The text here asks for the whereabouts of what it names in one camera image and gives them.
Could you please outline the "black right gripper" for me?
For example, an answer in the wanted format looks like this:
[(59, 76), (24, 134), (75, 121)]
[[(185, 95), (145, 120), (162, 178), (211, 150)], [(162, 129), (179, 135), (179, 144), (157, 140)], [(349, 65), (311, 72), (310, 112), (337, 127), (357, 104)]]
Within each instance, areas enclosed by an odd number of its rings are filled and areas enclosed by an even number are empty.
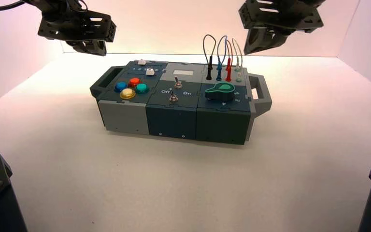
[(295, 31), (311, 33), (323, 27), (317, 10), (323, 0), (246, 0), (239, 8), (248, 30), (244, 54), (282, 46)]

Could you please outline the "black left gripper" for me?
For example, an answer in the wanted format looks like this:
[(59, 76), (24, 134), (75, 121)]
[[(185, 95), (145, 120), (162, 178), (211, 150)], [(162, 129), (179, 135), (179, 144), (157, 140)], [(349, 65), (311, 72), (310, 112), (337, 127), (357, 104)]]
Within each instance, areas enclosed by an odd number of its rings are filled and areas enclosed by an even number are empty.
[(94, 11), (65, 11), (43, 14), (38, 35), (66, 41), (74, 50), (90, 55), (106, 56), (106, 42), (113, 42), (116, 24), (111, 16)]

